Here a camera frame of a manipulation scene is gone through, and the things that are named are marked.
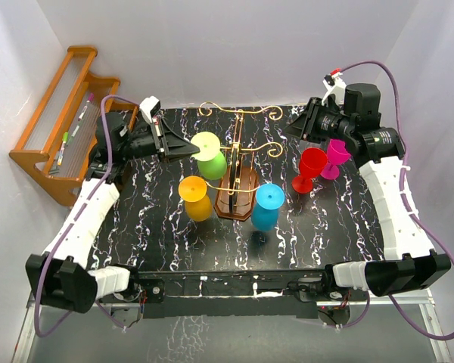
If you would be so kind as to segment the red wine glass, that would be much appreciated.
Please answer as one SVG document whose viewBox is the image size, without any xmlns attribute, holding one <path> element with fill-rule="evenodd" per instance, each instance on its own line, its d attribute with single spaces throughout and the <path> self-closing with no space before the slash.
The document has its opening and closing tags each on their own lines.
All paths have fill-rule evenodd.
<svg viewBox="0 0 454 363">
<path fill-rule="evenodd" d="M 313 189 L 313 179 L 319 176 L 328 162 L 326 153 L 320 148 L 308 147 L 299 162 L 300 174 L 291 182 L 299 194 L 307 194 Z"/>
</svg>

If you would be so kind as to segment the green wine glass cream base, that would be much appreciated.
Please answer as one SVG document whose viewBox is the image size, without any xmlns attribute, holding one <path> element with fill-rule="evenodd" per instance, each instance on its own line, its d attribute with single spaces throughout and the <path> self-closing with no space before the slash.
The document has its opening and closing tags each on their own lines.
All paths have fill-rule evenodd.
<svg viewBox="0 0 454 363">
<path fill-rule="evenodd" d="M 199 132 L 193 136 L 191 143 L 200 150 L 193 155 L 200 174 L 209 180 L 221 179 L 226 173 L 227 162 L 219 138 L 212 132 Z"/>
</svg>

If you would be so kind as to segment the orange wine glass yellow base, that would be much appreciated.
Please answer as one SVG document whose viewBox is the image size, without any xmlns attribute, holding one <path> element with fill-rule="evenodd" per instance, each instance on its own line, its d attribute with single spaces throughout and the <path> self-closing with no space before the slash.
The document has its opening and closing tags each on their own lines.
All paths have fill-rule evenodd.
<svg viewBox="0 0 454 363">
<path fill-rule="evenodd" d="M 201 177 L 192 175 L 184 178 L 179 184 L 178 192 L 190 219 L 202 222 L 211 216 L 213 207 L 207 194 L 207 183 Z"/>
</svg>

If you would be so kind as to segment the magenta wine glass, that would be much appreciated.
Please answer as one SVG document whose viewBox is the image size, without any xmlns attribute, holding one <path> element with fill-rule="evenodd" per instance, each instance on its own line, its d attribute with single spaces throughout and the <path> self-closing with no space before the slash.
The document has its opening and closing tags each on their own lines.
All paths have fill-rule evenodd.
<svg viewBox="0 0 454 363">
<path fill-rule="evenodd" d="M 339 165 L 348 161 L 351 154 L 345 148 L 345 142 L 331 139 L 326 151 L 328 162 L 321 172 L 321 177 L 327 180 L 335 180 L 340 175 Z"/>
</svg>

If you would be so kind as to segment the blue wine glass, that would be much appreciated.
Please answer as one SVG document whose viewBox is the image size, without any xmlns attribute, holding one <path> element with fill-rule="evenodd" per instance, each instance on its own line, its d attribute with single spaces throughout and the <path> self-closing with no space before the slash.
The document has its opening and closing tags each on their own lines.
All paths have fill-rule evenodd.
<svg viewBox="0 0 454 363">
<path fill-rule="evenodd" d="M 253 226 L 260 231 L 272 230 L 285 201 L 284 191 L 276 184 L 261 185 L 256 191 L 256 203 L 251 215 Z"/>
</svg>

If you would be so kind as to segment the gold wire wine glass rack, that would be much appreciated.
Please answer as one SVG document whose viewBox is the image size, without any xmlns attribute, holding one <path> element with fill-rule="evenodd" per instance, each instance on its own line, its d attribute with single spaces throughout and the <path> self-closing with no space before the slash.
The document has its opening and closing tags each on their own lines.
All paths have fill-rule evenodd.
<svg viewBox="0 0 454 363">
<path fill-rule="evenodd" d="M 283 154 L 283 146 L 275 141 L 269 141 L 259 147 L 244 147 L 242 145 L 242 131 L 244 117 L 248 114 L 256 115 L 265 111 L 269 112 L 269 118 L 278 121 L 283 116 L 280 106 L 269 105 L 259 110 L 225 109 L 218 104 L 205 101 L 198 111 L 202 116 L 210 116 L 214 109 L 235 115 L 235 128 L 232 142 L 229 145 L 220 147 L 226 156 L 228 164 L 225 175 L 220 179 L 217 186 L 208 185 L 217 191 L 213 208 L 221 219 L 246 221 L 253 212 L 255 205 L 256 191 L 260 187 L 260 178 L 252 163 L 244 165 L 244 159 L 249 157 L 254 161 L 256 152 L 267 149 L 267 155 L 271 158 L 278 158 Z"/>
</svg>

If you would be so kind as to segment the clear wine glass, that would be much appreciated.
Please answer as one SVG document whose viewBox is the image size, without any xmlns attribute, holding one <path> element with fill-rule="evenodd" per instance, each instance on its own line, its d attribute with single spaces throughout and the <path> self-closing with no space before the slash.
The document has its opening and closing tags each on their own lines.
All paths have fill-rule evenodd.
<svg viewBox="0 0 454 363">
<path fill-rule="evenodd" d="M 312 141 L 308 141 L 306 143 L 306 146 L 308 148 L 318 148 L 318 149 L 321 149 L 322 148 L 322 143 L 317 143 L 317 142 L 312 142 Z"/>
</svg>

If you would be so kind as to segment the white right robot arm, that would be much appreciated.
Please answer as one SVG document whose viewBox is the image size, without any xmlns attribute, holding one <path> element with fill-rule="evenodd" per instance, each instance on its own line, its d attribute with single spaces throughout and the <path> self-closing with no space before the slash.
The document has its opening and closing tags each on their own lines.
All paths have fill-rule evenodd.
<svg viewBox="0 0 454 363">
<path fill-rule="evenodd" d="M 428 236 L 403 205 L 399 180 L 405 149 L 396 129 L 380 125 L 381 93 L 368 83 L 344 89 L 344 105 L 336 97 L 312 97 L 302 113 L 285 127 L 285 133 L 303 141 L 328 139 L 345 143 L 364 179 L 381 226 L 384 260 L 342 262 L 327 267 L 323 293 L 341 299 L 350 288 L 371 291 L 376 296 L 423 290 L 452 267 L 445 253 L 438 254 Z"/>
</svg>

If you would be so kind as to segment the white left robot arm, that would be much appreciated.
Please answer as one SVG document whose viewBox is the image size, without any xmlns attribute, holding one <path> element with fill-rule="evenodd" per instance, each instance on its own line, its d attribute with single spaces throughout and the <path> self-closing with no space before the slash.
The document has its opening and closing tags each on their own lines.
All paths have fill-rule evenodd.
<svg viewBox="0 0 454 363">
<path fill-rule="evenodd" d="M 131 268 L 88 268 L 92 244 L 120 197 L 131 160 L 156 155 L 171 163 L 200 150 L 177 135 L 161 116 L 131 132 L 118 112 L 108 112 L 99 116 L 95 137 L 86 179 L 67 220 L 44 252 L 26 261 L 26 275 L 39 305 L 86 313 L 96 300 L 114 293 L 126 302 L 137 299 L 141 283 L 131 276 Z"/>
</svg>

